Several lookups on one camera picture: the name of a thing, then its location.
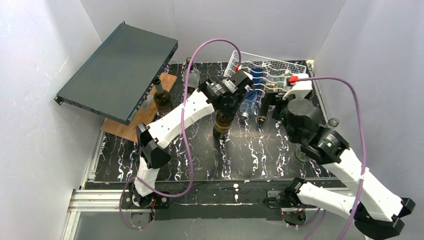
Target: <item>wire basket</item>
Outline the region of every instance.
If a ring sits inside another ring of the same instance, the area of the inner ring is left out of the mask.
[[[291,63],[288,61],[280,61],[264,56],[258,56],[246,52],[241,52],[241,63],[243,67],[250,69],[262,68],[268,75],[280,76],[287,72],[292,74],[306,73],[306,66]],[[225,69],[224,76],[231,77],[236,72],[236,66],[239,64],[239,55],[237,51],[233,51],[229,59],[228,66]]]

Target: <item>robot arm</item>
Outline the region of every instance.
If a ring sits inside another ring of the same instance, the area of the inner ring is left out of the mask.
[[[199,88],[187,99],[185,107],[180,104],[166,116],[149,125],[141,123],[136,128],[140,152],[140,166],[137,177],[151,187],[161,167],[166,165],[171,156],[165,148],[181,133],[181,111],[184,108],[184,125],[186,128],[197,120],[220,110],[228,115],[235,115],[245,93],[251,88],[252,76],[238,71],[231,78],[212,77],[199,85]],[[140,203],[142,197],[152,191],[139,180],[134,181],[134,195]]]
[[[273,117],[281,119],[289,140],[301,144],[301,151],[325,169],[335,174],[352,192],[359,187],[361,162],[349,143],[334,129],[321,124],[322,112],[311,102],[296,95],[285,95]],[[367,168],[363,175],[363,190],[354,216],[356,227],[373,239],[387,239],[400,234],[404,223],[401,217],[410,214],[415,203],[400,198],[388,190]],[[281,198],[295,199],[297,203],[314,205],[348,218],[354,197],[314,187],[295,179]]]

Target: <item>wine bottle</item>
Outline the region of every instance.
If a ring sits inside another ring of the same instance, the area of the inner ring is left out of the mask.
[[[162,87],[161,80],[156,78],[153,80],[156,92],[153,95],[154,104],[156,104],[159,116],[162,118],[173,109],[170,93]]]
[[[220,110],[216,111],[215,125],[213,126],[212,135],[216,139],[225,139],[231,128],[231,123],[234,116],[222,113]]]

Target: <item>white backdrop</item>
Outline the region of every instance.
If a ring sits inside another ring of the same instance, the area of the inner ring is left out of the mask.
[[[77,1],[1,1],[0,239],[57,240],[100,118],[53,98],[101,44]]]
[[[416,208],[402,218],[399,239],[423,239],[424,2],[347,0],[315,59],[318,76],[339,76],[355,87],[363,116],[367,167]],[[362,159],[349,89],[321,81],[328,117]]]
[[[280,60],[314,59],[345,0],[81,0],[100,38],[127,24],[178,40],[171,63],[203,42],[227,38],[241,51]],[[212,43],[196,62],[227,62],[233,47]]]

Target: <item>table top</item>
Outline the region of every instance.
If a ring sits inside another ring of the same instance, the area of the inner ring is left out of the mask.
[[[306,64],[305,61],[293,61]],[[196,63],[200,70],[200,81],[210,76],[222,76],[226,62]],[[170,91],[174,107],[182,100],[186,64],[169,64],[165,72],[177,76]],[[320,107],[315,91],[310,97]],[[212,131],[215,115],[206,116],[186,130],[194,164],[194,179],[204,180],[272,180],[334,177],[325,168],[310,162],[299,161],[294,152],[296,145],[288,141],[280,121],[271,118],[268,112],[265,123],[258,125],[258,109],[243,103],[235,117],[226,140],[214,139]],[[239,120],[242,111],[249,109],[249,120]],[[167,150],[171,161],[162,167],[158,181],[185,181],[190,179],[187,151],[182,135],[174,139]],[[100,150],[94,182],[125,182],[137,175],[139,167],[136,143],[106,133]]]

